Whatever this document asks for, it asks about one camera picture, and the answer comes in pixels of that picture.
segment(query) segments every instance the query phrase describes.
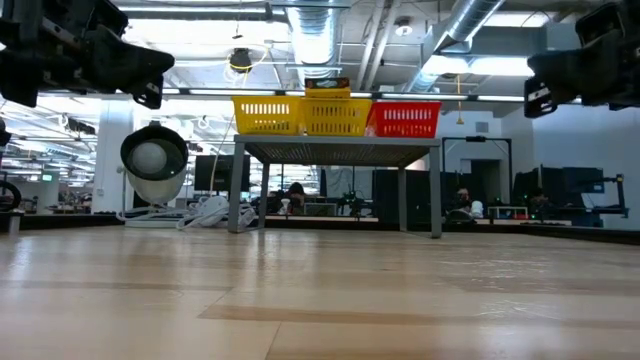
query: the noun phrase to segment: yellow basket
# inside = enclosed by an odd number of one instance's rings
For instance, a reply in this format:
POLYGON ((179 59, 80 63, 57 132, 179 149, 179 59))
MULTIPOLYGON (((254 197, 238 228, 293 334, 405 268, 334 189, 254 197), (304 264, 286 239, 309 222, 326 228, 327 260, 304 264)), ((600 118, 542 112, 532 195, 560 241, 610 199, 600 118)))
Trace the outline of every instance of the yellow basket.
POLYGON ((238 133, 300 135, 301 98, 291 96, 233 96, 238 133))
POLYGON ((372 101, 309 99, 302 102, 308 135, 364 136, 372 101))

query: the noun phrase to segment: table leg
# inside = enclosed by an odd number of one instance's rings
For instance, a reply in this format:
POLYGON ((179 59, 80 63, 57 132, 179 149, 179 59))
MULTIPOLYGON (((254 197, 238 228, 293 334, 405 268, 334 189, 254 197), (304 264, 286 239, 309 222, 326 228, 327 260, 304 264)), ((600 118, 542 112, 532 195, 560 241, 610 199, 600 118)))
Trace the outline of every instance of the table leg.
POLYGON ((260 192, 260 208, 258 211, 258 228, 264 228, 267 219, 267 198, 269 197, 269 164, 262 164, 262 191, 260 192))
POLYGON ((407 231, 407 170, 398 168, 398 220, 400 231, 407 231))
POLYGON ((431 177, 431 237, 439 239, 442 236, 442 193, 440 188, 440 148, 429 151, 429 174, 431 177))
POLYGON ((233 152, 233 170, 231 174, 231 191, 229 192, 229 223, 228 230, 231 233, 241 232, 238 229, 238 217, 240 216, 240 191, 242 190, 242 168, 244 162, 244 143, 236 143, 233 152))

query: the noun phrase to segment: shelf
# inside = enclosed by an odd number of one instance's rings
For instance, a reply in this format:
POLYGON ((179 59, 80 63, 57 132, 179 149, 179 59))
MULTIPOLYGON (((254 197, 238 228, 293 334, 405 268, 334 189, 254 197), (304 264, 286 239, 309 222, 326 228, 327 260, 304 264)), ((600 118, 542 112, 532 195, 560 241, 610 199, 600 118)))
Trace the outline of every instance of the shelf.
POLYGON ((437 139, 236 135, 263 164, 406 167, 440 147, 437 139))

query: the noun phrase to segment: red basket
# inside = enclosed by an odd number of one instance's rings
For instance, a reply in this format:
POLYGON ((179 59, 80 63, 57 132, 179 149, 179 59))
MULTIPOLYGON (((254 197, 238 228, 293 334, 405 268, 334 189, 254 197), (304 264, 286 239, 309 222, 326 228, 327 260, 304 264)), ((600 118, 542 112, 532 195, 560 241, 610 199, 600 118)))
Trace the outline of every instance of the red basket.
POLYGON ((381 102, 369 113, 369 127, 380 137, 435 138, 440 102, 381 102))

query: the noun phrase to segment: white ball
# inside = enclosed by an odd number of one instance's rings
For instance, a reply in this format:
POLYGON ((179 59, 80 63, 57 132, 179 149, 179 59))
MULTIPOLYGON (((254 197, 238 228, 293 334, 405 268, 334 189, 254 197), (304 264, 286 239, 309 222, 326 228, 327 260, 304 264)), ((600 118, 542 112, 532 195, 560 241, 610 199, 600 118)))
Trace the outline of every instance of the white ball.
POLYGON ((133 166, 145 174, 155 174, 167 165, 167 153, 158 144, 138 145, 131 155, 133 166))

